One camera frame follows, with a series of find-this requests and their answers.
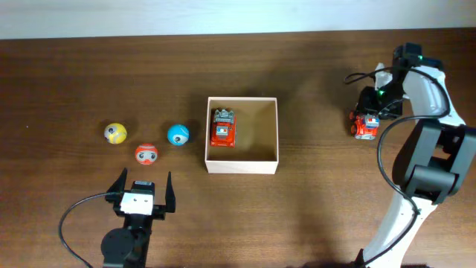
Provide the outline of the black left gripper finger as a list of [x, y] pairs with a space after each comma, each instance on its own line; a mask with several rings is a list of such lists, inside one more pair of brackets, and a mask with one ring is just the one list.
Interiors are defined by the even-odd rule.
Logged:
[[165, 192], [165, 204], [161, 209], [164, 213], [176, 212], [176, 196], [173, 190], [172, 173], [169, 171], [167, 175], [167, 187]]
[[109, 203], [120, 202], [125, 190], [126, 178], [127, 178], [128, 170], [125, 167], [120, 176], [116, 179], [116, 181], [109, 187], [106, 192], [105, 201]]

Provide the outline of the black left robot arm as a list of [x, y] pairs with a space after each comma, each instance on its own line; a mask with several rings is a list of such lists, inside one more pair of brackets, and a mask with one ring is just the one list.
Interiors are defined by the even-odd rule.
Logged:
[[106, 192], [105, 200], [113, 211], [124, 219], [123, 226], [108, 232], [101, 242], [104, 267], [145, 267], [152, 224], [164, 220], [176, 211], [176, 197], [172, 174], [167, 174], [165, 204], [155, 204], [155, 184], [134, 181], [125, 189], [128, 170], [123, 169], [118, 179]]

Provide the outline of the red toy truck blue tracks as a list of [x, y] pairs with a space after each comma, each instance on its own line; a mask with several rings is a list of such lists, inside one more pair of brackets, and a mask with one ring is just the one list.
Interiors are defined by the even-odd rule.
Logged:
[[231, 109], [216, 109], [211, 121], [210, 145], [235, 147], [237, 119]]

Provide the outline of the red toy truck yellow ladder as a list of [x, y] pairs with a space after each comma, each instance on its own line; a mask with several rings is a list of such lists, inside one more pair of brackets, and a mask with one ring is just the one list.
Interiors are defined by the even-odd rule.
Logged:
[[356, 111], [351, 111], [349, 118], [352, 121], [350, 134], [361, 140], [373, 140], [376, 138], [380, 120], [375, 115], [358, 114]]

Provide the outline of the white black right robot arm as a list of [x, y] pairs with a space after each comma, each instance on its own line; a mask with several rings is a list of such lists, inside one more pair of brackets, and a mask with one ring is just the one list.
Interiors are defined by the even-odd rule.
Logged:
[[[475, 129], [457, 114], [445, 85], [440, 60], [424, 57], [420, 45], [395, 48], [389, 67], [378, 64], [349, 114], [350, 133], [377, 139], [377, 165], [394, 190], [390, 207], [371, 242], [361, 249], [355, 267], [400, 267], [426, 218], [455, 195], [475, 157]], [[386, 173], [382, 148], [397, 125], [416, 125]]]

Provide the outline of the white cardboard box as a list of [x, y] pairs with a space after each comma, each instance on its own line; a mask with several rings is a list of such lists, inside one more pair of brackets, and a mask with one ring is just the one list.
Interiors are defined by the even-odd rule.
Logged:
[[[211, 145], [213, 114], [218, 108], [234, 112], [234, 147]], [[208, 98], [205, 134], [205, 165], [208, 173], [274, 174], [279, 160], [276, 98]]]

